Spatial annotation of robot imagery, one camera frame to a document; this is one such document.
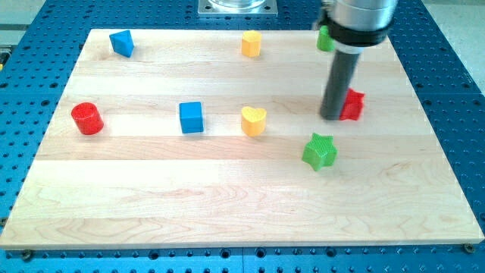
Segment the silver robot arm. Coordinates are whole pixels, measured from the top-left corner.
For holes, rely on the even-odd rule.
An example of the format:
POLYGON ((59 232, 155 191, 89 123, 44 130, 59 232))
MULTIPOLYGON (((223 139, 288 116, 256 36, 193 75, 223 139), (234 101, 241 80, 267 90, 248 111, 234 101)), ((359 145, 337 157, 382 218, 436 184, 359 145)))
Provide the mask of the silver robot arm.
POLYGON ((340 118, 360 54, 385 40, 393 25, 397 4, 397 0, 321 2, 314 28, 326 26, 336 49, 320 108, 323 119, 340 118))

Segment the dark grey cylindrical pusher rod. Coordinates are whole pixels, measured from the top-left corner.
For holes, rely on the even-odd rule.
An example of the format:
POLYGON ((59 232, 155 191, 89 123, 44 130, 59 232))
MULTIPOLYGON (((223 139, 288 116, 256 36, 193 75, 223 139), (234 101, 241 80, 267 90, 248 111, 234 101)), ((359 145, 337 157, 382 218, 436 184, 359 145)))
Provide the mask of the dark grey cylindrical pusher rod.
POLYGON ((349 54, 339 50, 335 52, 321 102, 320 115, 323 119, 329 121, 340 119, 359 56, 360 54, 349 54))

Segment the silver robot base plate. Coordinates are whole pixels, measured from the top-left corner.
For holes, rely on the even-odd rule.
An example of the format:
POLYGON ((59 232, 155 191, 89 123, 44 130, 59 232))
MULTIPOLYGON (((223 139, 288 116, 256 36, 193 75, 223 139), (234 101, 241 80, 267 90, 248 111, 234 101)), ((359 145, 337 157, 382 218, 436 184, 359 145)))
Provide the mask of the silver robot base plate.
POLYGON ((198 0, 198 15, 203 17, 277 14, 276 0, 198 0))

